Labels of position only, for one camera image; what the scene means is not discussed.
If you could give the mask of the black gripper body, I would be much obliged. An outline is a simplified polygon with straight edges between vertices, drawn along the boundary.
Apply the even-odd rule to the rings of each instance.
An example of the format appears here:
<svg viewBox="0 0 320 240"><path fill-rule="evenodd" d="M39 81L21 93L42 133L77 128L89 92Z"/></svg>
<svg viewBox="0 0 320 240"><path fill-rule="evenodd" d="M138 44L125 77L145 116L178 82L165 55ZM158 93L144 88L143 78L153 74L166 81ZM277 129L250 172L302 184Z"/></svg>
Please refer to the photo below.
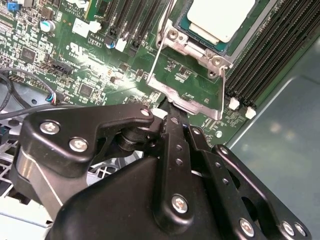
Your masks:
<svg viewBox="0 0 320 240"><path fill-rule="evenodd" d="M152 211L158 160L137 160L71 197L59 210L49 240L240 240L214 214L204 181L191 178L195 216L183 233L162 230Z"/></svg>

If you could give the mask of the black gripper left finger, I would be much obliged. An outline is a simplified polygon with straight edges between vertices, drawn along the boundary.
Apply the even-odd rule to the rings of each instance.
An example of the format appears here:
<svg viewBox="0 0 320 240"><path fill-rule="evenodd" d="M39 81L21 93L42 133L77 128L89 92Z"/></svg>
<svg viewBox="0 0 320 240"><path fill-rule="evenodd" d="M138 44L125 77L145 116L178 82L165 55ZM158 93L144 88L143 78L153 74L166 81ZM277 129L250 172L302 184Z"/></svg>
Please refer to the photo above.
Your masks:
<svg viewBox="0 0 320 240"><path fill-rule="evenodd" d="M156 158L152 212L162 230L194 222L190 147L178 109L164 101L157 117L140 104L35 112L23 122L14 159L17 177L53 222L74 195L138 160Z"/></svg>

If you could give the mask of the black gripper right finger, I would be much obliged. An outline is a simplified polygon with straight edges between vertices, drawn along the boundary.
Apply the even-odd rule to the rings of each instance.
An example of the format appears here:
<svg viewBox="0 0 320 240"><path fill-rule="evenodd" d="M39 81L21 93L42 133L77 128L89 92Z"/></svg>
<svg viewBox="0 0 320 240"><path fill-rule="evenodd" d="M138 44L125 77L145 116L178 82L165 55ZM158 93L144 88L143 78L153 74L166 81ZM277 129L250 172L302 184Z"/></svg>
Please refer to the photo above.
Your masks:
<svg viewBox="0 0 320 240"><path fill-rule="evenodd" d="M210 147L178 110L195 181L195 220L179 240L310 240L306 225L226 146Z"/></svg>

